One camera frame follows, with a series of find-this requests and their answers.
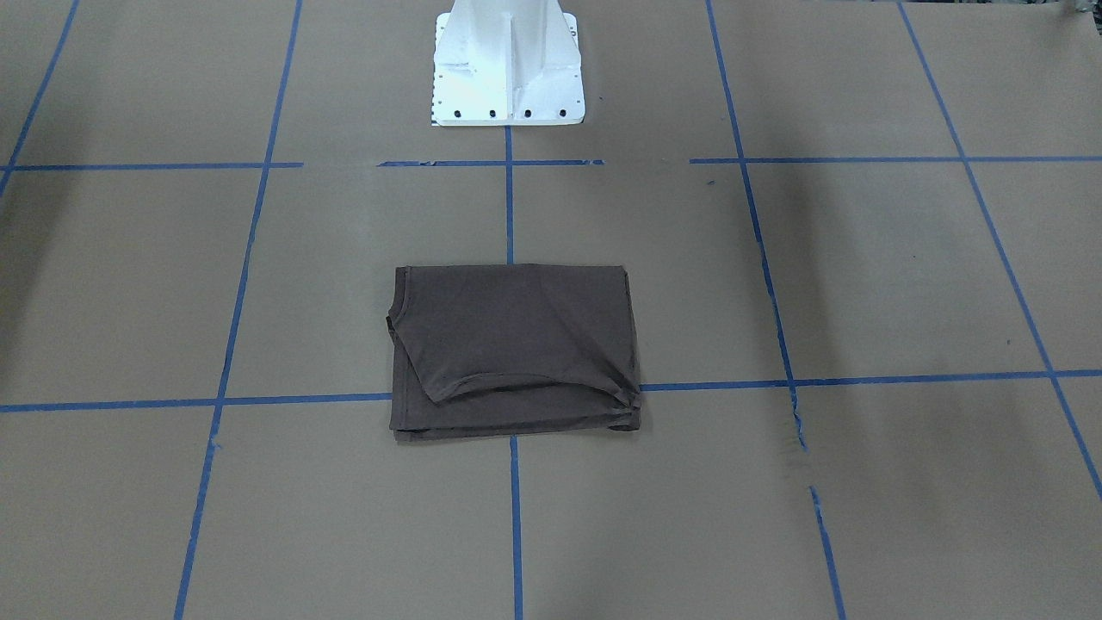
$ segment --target black garment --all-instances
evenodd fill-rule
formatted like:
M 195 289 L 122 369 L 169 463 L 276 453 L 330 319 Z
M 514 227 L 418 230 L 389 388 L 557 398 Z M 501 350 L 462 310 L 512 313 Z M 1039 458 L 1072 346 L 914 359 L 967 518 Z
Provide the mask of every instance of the black garment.
M 399 440 L 639 428 L 623 267 L 400 267 L 387 325 Z

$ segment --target dark gray fabric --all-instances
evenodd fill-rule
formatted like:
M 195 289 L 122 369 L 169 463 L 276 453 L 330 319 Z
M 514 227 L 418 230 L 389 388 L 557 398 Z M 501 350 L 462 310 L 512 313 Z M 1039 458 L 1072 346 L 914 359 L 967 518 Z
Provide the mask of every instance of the dark gray fabric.
M 387 325 L 399 440 L 639 428 L 623 267 L 400 267 Z

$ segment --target vertical blue line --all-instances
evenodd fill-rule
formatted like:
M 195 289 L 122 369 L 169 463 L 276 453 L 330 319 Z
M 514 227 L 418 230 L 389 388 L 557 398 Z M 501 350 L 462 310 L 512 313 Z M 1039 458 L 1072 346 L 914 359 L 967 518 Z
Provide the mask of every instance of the vertical blue line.
M 68 15 L 65 18 L 65 25 L 62 26 L 62 34 L 57 37 L 57 45 L 54 47 L 54 55 L 51 56 L 50 64 L 46 66 L 46 74 L 42 76 L 39 90 L 34 94 L 34 100 L 31 101 L 31 109 L 26 111 L 26 119 L 23 121 L 23 128 L 19 131 L 19 139 L 15 140 L 15 148 L 11 151 L 11 157 L 8 160 L 8 166 L 4 168 L 3 176 L 0 176 L 0 196 L 3 196 L 4 189 L 8 188 L 8 182 L 11 181 L 15 162 L 19 161 L 19 153 L 23 150 L 23 144 L 26 143 L 26 134 L 31 132 L 31 124 L 34 123 L 34 117 L 39 113 L 39 106 L 42 105 L 42 97 L 46 94 L 46 86 L 50 86 L 50 78 L 54 76 L 57 59 L 62 56 L 62 48 L 65 47 L 65 41 L 68 40 L 68 33 L 73 29 L 73 20 L 76 18 L 76 9 L 79 4 L 80 0 L 73 0 L 73 4 L 69 6 Z
M 512 127 L 505 128 L 505 237 L 506 262 L 512 264 Z
M 294 56 L 294 42 L 299 34 L 299 19 L 302 15 L 302 0 L 294 3 L 294 18 L 291 20 L 291 35 L 287 44 L 287 55 L 283 58 L 283 73 L 280 76 L 279 91 L 276 95 L 276 108 L 272 111 L 271 129 L 268 132 L 268 149 L 264 153 L 264 165 L 260 172 L 260 184 L 257 188 L 257 199 L 252 206 L 252 220 L 249 224 L 249 239 L 245 246 L 245 258 L 241 262 L 241 275 L 237 284 L 237 298 L 234 302 L 234 316 L 229 324 L 229 336 L 226 341 L 226 359 L 222 368 L 222 378 L 218 381 L 218 401 L 210 417 L 210 431 L 207 436 L 206 456 L 203 459 L 203 475 L 199 477 L 199 489 L 195 498 L 195 512 L 192 515 L 192 531 L 187 540 L 187 553 L 184 556 L 184 569 L 180 577 L 180 589 L 176 592 L 176 608 L 174 620 L 182 620 L 184 609 L 187 605 L 187 590 L 191 586 L 192 567 L 195 565 L 195 550 L 198 545 L 199 527 L 203 523 L 203 509 L 206 505 L 207 488 L 210 483 L 210 470 L 214 466 L 214 454 L 217 449 L 215 439 L 218 437 L 218 428 L 222 425 L 222 412 L 226 400 L 226 391 L 229 387 L 230 367 L 234 363 L 234 349 L 237 345 L 237 331 L 241 322 L 241 308 L 245 305 L 245 291 L 249 283 L 249 261 L 252 255 L 252 244 L 257 238 L 257 225 L 260 221 L 260 211 L 264 203 L 264 193 L 268 189 L 268 173 L 272 162 L 272 153 L 276 150 L 276 135 L 279 132 L 280 113 L 283 108 L 283 96 L 287 93 L 287 81 L 291 74 L 291 59 Z
M 1006 276 L 1011 281 L 1011 286 L 1014 289 L 1014 295 L 1017 296 L 1018 306 L 1022 307 L 1022 314 L 1025 316 L 1026 325 L 1029 326 L 1029 334 L 1033 335 L 1034 344 L 1037 346 L 1037 352 L 1040 355 L 1041 362 L 1045 365 L 1045 371 L 1048 376 L 1049 381 L 1052 384 L 1052 390 L 1056 391 L 1057 400 L 1060 402 L 1060 409 L 1063 410 L 1063 417 L 1068 423 L 1068 427 L 1071 428 L 1071 434 L 1076 439 L 1076 445 L 1079 447 L 1079 454 L 1083 458 L 1083 464 L 1087 466 L 1087 472 L 1091 477 L 1091 482 L 1094 483 L 1094 492 L 1098 494 L 1099 499 L 1102 500 L 1102 479 L 1099 478 L 1098 468 L 1094 467 L 1094 459 L 1091 458 L 1091 453 L 1087 447 L 1087 442 L 1083 439 L 1082 433 L 1079 431 L 1079 424 L 1076 422 L 1076 416 L 1071 412 L 1071 406 L 1068 404 L 1068 400 L 1063 395 L 1063 389 L 1060 387 L 1060 380 L 1057 378 L 1056 369 L 1052 367 L 1052 360 L 1048 356 L 1048 351 L 1045 349 L 1045 342 L 1040 338 L 1040 331 L 1037 329 L 1037 324 L 1034 322 L 1033 313 L 1029 312 L 1029 304 L 1026 302 L 1025 293 L 1022 292 L 1022 285 L 1018 283 L 1018 278 L 1014 273 L 1014 268 L 1011 265 L 1011 259 L 1006 254 L 1006 249 L 1003 247 L 1002 238 L 998 235 L 998 229 L 995 227 L 995 220 L 991 216 L 991 210 L 987 208 L 987 200 L 983 197 L 983 192 L 980 189 L 980 182 L 975 177 L 975 173 L 972 171 L 972 164 L 964 152 L 964 145 L 961 143 L 960 135 L 957 132 L 957 126 L 953 123 L 953 119 L 949 116 L 949 107 L 946 106 L 946 100 L 941 96 L 941 89 L 938 88 L 938 83 L 933 79 L 933 72 L 930 70 L 930 64 L 926 59 L 926 54 L 922 52 L 922 45 L 918 42 L 918 35 L 915 33 L 915 28 L 910 23 L 910 17 L 907 15 L 907 10 L 904 8 L 903 3 L 897 4 L 899 9 L 899 15 L 903 18 L 903 23 L 907 28 L 907 34 L 910 35 L 910 42 L 915 46 L 915 52 L 918 54 L 918 61 L 922 65 L 922 70 L 926 73 L 926 79 L 930 83 L 930 88 L 933 90 L 933 97 L 938 101 L 938 107 L 941 108 L 941 116 L 946 119 L 946 126 L 949 128 L 949 134 L 953 139 L 953 143 L 957 145 L 957 152 L 961 157 L 961 162 L 964 164 L 964 171 L 968 173 L 969 183 L 972 185 L 972 192 L 975 194 L 975 199 L 980 204 L 980 210 L 983 213 L 983 219 L 987 224 L 987 231 L 991 232 L 991 238 L 995 242 L 995 249 L 998 250 L 998 258 L 1003 262 L 1003 269 L 1006 270 Z
M 512 617 L 525 619 L 525 579 L 520 563 L 520 449 L 517 436 L 509 438 L 509 471 L 512 485 Z
M 758 218 L 757 204 L 754 199 L 754 187 L 750 185 L 750 173 L 746 165 L 746 154 L 743 151 L 743 137 L 738 130 L 738 117 L 735 113 L 735 100 L 731 95 L 731 83 L 727 80 L 727 66 L 723 61 L 723 48 L 720 46 L 720 32 L 715 26 L 715 11 L 712 8 L 712 0 L 704 0 L 707 7 L 707 21 L 712 28 L 712 44 L 715 46 L 715 59 L 720 66 L 720 77 L 723 80 L 723 94 L 727 99 L 727 115 L 731 117 L 731 132 L 735 138 L 735 151 L 738 156 L 738 167 L 743 174 L 743 187 L 746 191 L 746 204 L 750 211 L 750 221 L 754 224 L 754 239 L 757 241 L 758 251 L 761 254 L 761 273 L 765 275 L 765 287 L 769 293 L 769 302 L 773 304 L 773 319 L 777 326 L 777 345 L 780 347 L 780 360 L 785 365 L 785 379 L 788 381 L 788 396 L 792 403 L 792 416 L 796 418 L 796 434 L 800 440 L 800 447 L 806 453 L 808 444 L 803 439 L 803 420 L 800 417 L 800 403 L 796 393 L 796 380 L 792 377 L 792 362 L 788 356 L 788 344 L 785 340 L 785 326 L 780 320 L 780 305 L 777 303 L 777 291 L 773 285 L 773 273 L 769 270 L 769 257 L 765 249 L 765 238 L 761 236 L 761 222 Z
M 819 501 L 819 491 L 814 486 L 811 490 L 811 501 L 815 507 L 815 521 L 819 522 L 819 539 L 823 543 L 823 557 L 827 558 L 827 573 L 830 575 L 830 587 L 834 592 L 834 609 L 838 611 L 838 620 L 845 620 L 845 602 L 842 600 L 842 587 L 838 583 L 838 567 L 834 564 L 834 550 L 830 544 L 830 533 L 827 532 L 827 523 L 823 521 L 823 507 Z

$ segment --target white metal bracket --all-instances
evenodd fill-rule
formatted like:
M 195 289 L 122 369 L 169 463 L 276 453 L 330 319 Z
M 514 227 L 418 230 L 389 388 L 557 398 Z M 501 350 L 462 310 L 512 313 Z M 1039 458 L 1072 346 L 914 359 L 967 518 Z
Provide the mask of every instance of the white metal bracket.
M 455 0 L 436 19 L 433 124 L 585 117 L 577 20 L 558 0 Z

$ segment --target gray surface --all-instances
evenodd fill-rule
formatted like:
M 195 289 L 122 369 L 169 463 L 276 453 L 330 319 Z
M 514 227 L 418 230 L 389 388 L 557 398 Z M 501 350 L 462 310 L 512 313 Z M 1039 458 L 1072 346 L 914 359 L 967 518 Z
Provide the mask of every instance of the gray surface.
M 851 618 L 1085 619 L 1102 605 L 1099 498 L 1047 381 L 801 398 Z
M 188 618 L 511 618 L 509 440 L 399 445 L 388 410 L 227 411 Z
M 0 617 L 163 618 L 209 409 L 0 416 Z
M 263 185 L 220 409 L 294 2 L 79 6 L 18 163 L 257 167 L 10 175 L 0 616 L 173 618 L 183 583 L 186 620 L 515 619 L 515 586 L 536 619 L 830 619 L 815 483 L 853 620 L 1094 619 L 1102 507 L 1050 383 L 990 374 L 1044 367 L 962 164 L 749 165 L 796 378 L 921 382 L 801 384 L 801 458 L 739 167 L 689 163 L 737 152 L 705 2 L 564 2 L 590 115 L 514 154 L 606 163 L 511 194 L 376 167 L 506 156 L 428 124 L 447 4 L 304 3 L 274 157 L 305 166 Z M 747 156 L 957 154 L 896 6 L 714 4 Z M 0 162 L 67 8 L 0 3 Z M 1089 15 L 907 11 L 968 153 L 1102 155 Z M 1056 369 L 1102 376 L 1099 162 L 973 167 Z M 627 265 L 644 380 L 685 391 L 634 437 L 521 438 L 517 550 L 508 439 L 397 446 L 359 394 L 390 387 L 393 268 L 504 262 L 509 213 L 517 260 Z M 1095 458 L 1100 382 L 1060 379 Z

